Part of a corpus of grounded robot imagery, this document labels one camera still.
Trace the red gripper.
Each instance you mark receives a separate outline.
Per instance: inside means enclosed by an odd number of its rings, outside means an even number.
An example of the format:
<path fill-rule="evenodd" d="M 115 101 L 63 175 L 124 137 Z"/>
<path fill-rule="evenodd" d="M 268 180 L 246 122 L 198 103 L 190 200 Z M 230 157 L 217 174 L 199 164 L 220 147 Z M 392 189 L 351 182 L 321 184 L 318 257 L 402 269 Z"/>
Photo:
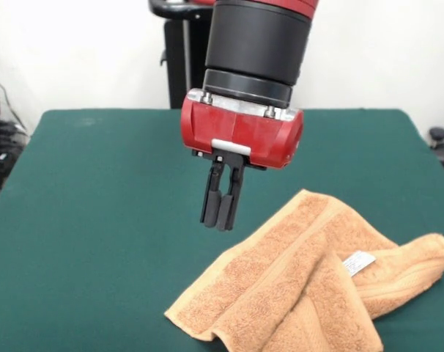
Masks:
<path fill-rule="evenodd" d="M 191 89 L 181 111 L 183 144 L 192 150 L 244 155 L 256 166 L 282 169 L 296 153 L 303 132 L 304 113 Z M 228 191 L 221 197 L 224 163 L 212 161 L 204 194 L 201 223 L 230 231 L 243 185 L 245 160 L 230 164 Z"/>

